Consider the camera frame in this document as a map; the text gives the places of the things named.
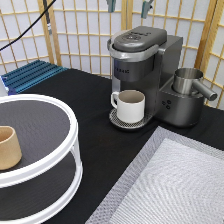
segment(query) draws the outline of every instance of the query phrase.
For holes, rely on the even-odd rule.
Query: black tablecloth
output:
[[[114,128],[109,121],[111,85],[109,79],[71,69],[24,92],[64,101],[79,123],[81,185],[71,202],[46,223],[85,223],[158,126],[224,150],[224,111],[209,107],[203,108],[193,128],[179,129],[154,119],[137,132]]]

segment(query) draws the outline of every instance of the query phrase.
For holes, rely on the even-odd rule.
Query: gray towel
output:
[[[221,224],[223,171],[223,160],[165,139],[109,223]]]
[[[95,212],[87,220],[86,224],[109,223],[110,218],[165,138],[224,160],[223,151],[158,127]]]

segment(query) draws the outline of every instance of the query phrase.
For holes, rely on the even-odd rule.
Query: tan cup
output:
[[[22,153],[15,129],[0,126],[0,170],[15,166],[21,157]]]

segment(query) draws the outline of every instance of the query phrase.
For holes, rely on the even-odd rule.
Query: stainless steel cup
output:
[[[196,68],[179,68],[175,71],[173,89],[184,95],[191,95],[194,90],[200,92],[209,101],[217,98],[217,93],[200,82],[203,72]]]

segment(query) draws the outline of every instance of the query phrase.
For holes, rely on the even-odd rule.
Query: mug handle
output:
[[[117,109],[117,105],[114,103],[114,95],[119,95],[119,92],[113,92],[112,94],[111,94],[111,104],[112,104],[112,106],[115,108],[115,109]]]

